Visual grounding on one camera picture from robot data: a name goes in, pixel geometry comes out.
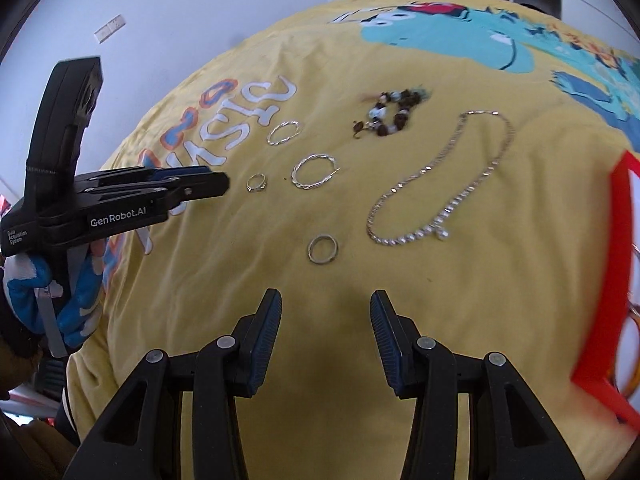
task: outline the silver necklace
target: silver necklace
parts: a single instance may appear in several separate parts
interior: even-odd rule
[[[500,150],[498,151],[495,158],[489,163],[489,165],[482,170],[482,173],[478,175],[478,177],[471,182],[468,186],[465,187],[460,193],[458,193],[455,197],[453,197],[449,203],[440,211],[436,216],[434,216],[433,220],[429,222],[424,227],[419,228],[411,233],[404,234],[397,238],[381,238],[377,236],[373,232],[373,221],[376,217],[377,212],[382,208],[383,204],[389,197],[395,195],[398,191],[400,191],[404,186],[409,184],[410,182],[417,180],[418,178],[426,175],[430,171],[433,171],[445,158],[449,153],[453,150],[458,139],[462,136],[464,132],[466,122],[470,115],[477,114],[491,114],[492,116],[500,117],[506,127],[506,136],[504,141],[500,146]],[[383,196],[381,196],[378,201],[373,205],[371,211],[369,212],[369,216],[367,217],[367,234],[369,237],[378,244],[386,245],[386,246],[395,246],[395,245],[404,245],[409,242],[415,242],[416,240],[420,240],[424,238],[426,235],[435,234],[440,240],[446,240],[449,237],[449,232],[444,228],[444,221],[453,213],[453,211],[462,203],[462,201],[468,197],[472,192],[474,192],[482,182],[484,182],[498,167],[500,161],[502,160],[504,153],[509,149],[509,146],[513,142],[513,138],[515,137],[515,129],[511,122],[500,112],[489,112],[485,110],[471,110],[469,112],[465,112],[460,115],[458,119],[458,126],[456,127],[456,131],[453,136],[449,139],[449,142],[445,145],[445,147],[440,150],[434,159],[428,163],[425,167],[423,167],[417,173],[412,174],[412,176],[401,180],[395,186],[393,186],[389,191],[387,191]]]

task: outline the wall socket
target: wall socket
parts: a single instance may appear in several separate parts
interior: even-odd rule
[[[124,27],[125,23],[126,22],[124,21],[124,18],[122,17],[122,15],[118,14],[106,25],[100,27],[98,30],[95,31],[94,33],[95,39],[98,40],[98,43],[102,43],[104,40],[110,37],[110,35],[113,34],[116,30]]]

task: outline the glove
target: glove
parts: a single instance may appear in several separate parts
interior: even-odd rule
[[[102,286],[105,242],[92,242],[78,275],[76,291],[57,316],[58,329],[69,348],[79,348],[95,331],[102,317],[98,301]],[[51,283],[51,271],[44,259],[37,255],[16,254],[4,261],[2,287],[14,316],[31,332],[45,333],[36,302],[35,288]]]

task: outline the necklace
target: necklace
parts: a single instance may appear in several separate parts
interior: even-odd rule
[[[397,238],[381,238],[377,236],[373,232],[373,221],[376,217],[377,212],[382,208],[383,204],[389,197],[395,195],[399,190],[401,190],[404,186],[407,186],[410,182],[417,180],[423,175],[433,171],[449,153],[453,150],[458,139],[462,136],[462,133],[465,129],[466,122],[468,117],[471,115],[478,114],[491,114],[492,116],[500,117],[505,125],[506,125],[506,136],[500,146],[500,150],[498,151],[495,158],[489,163],[489,165],[482,170],[482,173],[478,175],[478,177],[471,182],[468,186],[465,187],[459,194],[453,197],[449,203],[440,211],[434,218],[424,227],[419,228],[411,233],[404,234]],[[386,246],[394,246],[394,245],[403,245],[409,242],[415,242],[416,240],[420,240],[424,238],[426,235],[435,234],[440,240],[445,240],[449,237],[449,232],[444,228],[444,221],[453,213],[453,211],[462,203],[462,201],[468,197],[472,192],[474,192],[482,182],[484,182],[498,167],[500,161],[502,160],[504,153],[509,149],[509,146],[513,142],[513,138],[515,137],[515,129],[511,122],[500,112],[488,112],[485,110],[472,110],[469,112],[465,112],[461,114],[458,118],[458,126],[456,127],[456,131],[453,136],[449,139],[449,142],[446,143],[444,148],[440,150],[431,162],[428,163],[425,167],[421,168],[417,173],[412,174],[412,176],[401,180],[395,186],[393,186],[388,192],[386,192],[383,196],[381,196],[378,201],[373,205],[371,211],[369,212],[369,216],[367,217],[367,234],[369,237],[375,241],[375,243],[386,245]]]
[[[367,114],[370,121],[353,121],[353,137],[359,139],[359,133],[365,128],[375,132],[379,137],[386,137],[399,132],[406,126],[411,108],[422,101],[426,101],[429,97],[430,94],[422,87],[407,88],[401,92],[382,92],[377,97],[378,102]],[[394,115],[393,124],[389,126],[383,123],[388,103],[398,104],[398,113]]]

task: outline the yellow blanket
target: yellow blanket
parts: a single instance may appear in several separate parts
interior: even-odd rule
[[[266,382],[238,402],[252,480],[398,478],[414,404],[394,397],[376,349],[369,298],[384,288],[399,314],[451,351],[505,353],[586,477],[606,478],[635,434],[570,375],[604,272],[608,175],[637,142],[638,66],[501,0],[341,0],[212,60],[152,108],[106,165],[209,164],[232,185],[110,240],[105,316],[68,368],[81,436],[148,350],[197,351],[276,287],[284,305]],[[432,97],[403,131],[353,139],[353,121],[374,103],[363,93],[420,85]],[[498,110],[513,122],[498,169],[447,219],[445,242],[374,243],[372,205],[440,151],[466,110]],[[267,134],[289,120],[302,132],[268,145]],[[398,236],[430,221],[503,138],[500,120],[470,118],[444,162],[389,200],[375,229]],[[342,169],[324,186],[298,189],[291,170],[312,153]],[[328,170],[310,163],[300,179]],[[255,173],[268,185],[248,193]],[[320,233],[340,244],[325,266],[306,255]],[[188,421],[183,428],[189,479]],[[456,478],[466,478],[463,432],[460,441]]]

